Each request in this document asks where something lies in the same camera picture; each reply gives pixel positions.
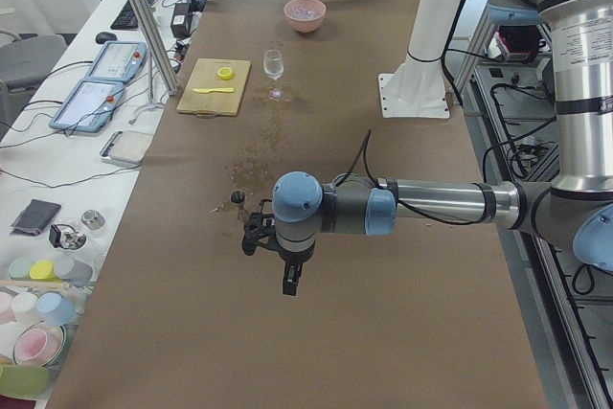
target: black screw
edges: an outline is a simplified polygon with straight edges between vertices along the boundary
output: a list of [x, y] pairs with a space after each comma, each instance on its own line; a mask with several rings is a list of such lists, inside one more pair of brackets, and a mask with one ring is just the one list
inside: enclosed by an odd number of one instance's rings
[[230, 195], [230, 201], [235, 205], [243, 205], [245, 203], [245, 192], [233, 191]]

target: yellow cup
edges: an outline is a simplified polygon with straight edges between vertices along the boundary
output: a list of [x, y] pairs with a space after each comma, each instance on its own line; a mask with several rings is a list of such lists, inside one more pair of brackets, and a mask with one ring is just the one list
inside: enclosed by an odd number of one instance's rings
[[220, 67], [217, 70], [217, 76], [222, 80], [231, 80], [234, 77], [234, 71], [231, 67]]
[[54, 263], [51, 261], [38, 261], [30, 267], [30, 278], [39, 282], [59, 282], [54, 273]]
[[47, 390], [51, 373], [35, 366], [0, 366], [0, 395], [7, 398], [35, 399]]

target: gray chair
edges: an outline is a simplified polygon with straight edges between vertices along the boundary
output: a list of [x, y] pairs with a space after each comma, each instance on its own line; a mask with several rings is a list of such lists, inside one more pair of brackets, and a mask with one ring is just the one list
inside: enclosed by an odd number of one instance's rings
[[[0, 47], [0, 121], [12, 125], [63, 55], [66, 42], [61, 35], [22, 39], [5, 29], [0, 29], [0, 34], [13, 39]], [[7, 131], [0, 124], [0, 139]]]

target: computer mouse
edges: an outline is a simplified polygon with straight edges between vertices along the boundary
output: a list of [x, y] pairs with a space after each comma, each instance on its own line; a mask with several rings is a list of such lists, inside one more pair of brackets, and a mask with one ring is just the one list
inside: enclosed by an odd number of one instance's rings
[[96, 43], [102, 45], [104, 42], [108, 42], [109, 40], [117, 40], [117, 36], [113, 33], [108, 33], [106, 31], [102, 31], [101, 33], [96, 34]]

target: pink bowl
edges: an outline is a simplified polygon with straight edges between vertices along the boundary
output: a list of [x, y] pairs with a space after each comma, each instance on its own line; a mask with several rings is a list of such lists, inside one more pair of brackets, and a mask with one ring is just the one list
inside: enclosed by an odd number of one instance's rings
[[326, 4], [319, 0], [290, 0], [284, 7], [285, 19], [299, 33], [312, 33], [324, 22]]
[[15, 344], [14, 355], [24, 364], [44, 366], [59, 350], [59, 340], [50, 332], [40, 328], [24, 332]]

